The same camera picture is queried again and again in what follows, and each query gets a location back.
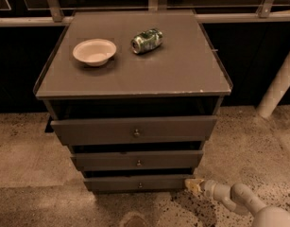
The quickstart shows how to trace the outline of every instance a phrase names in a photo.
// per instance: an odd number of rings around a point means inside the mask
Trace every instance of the cabinet top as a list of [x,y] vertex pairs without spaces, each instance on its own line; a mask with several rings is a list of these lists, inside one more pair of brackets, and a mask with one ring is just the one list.
[[[163,44],[135,55],[131,39],[150,28]],[[76,61],[75,46],[107,39],[117,46],[105,65]],[[229,95],[230,84],[190,10],[77,12],[36,92],[38,99]]]

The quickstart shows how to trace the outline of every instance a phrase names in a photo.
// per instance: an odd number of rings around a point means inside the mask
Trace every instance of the floor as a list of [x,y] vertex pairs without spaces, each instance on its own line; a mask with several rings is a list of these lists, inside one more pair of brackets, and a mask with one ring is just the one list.
[[[152,227],[250,226],[189,192],[94,195],[54,133],[47,113],[0,114],[0,226],[124,226],[133,214]],[[290,106],[265,120],[253,107],[223,107],[196,175],[245,183],[290,212]]]

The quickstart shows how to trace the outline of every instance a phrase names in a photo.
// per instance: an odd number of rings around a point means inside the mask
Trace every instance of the bowl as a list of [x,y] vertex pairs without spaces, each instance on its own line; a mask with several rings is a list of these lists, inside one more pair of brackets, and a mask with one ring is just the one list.
[[105,64],[116,52],[116,45],[107,40],[93,39],[78,44],[73,50],[73,56],[91,66]]

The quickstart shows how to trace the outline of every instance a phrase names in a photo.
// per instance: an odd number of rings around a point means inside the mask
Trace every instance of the can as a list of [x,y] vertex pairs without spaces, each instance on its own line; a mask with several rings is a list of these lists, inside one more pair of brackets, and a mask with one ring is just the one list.
[[162,44],[162,32],[157,28],[152,28],[136,35],[132,41],[131,46],[135,54],[143,54],[147,51],[153,50]]

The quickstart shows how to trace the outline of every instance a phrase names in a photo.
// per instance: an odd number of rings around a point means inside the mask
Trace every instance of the white column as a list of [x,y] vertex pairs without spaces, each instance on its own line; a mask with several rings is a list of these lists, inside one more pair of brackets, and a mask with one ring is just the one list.
[[290,52],[287,55],[282,67],[269,86],[264,98],[257,107],[258,114],[268,118],[290,87]]

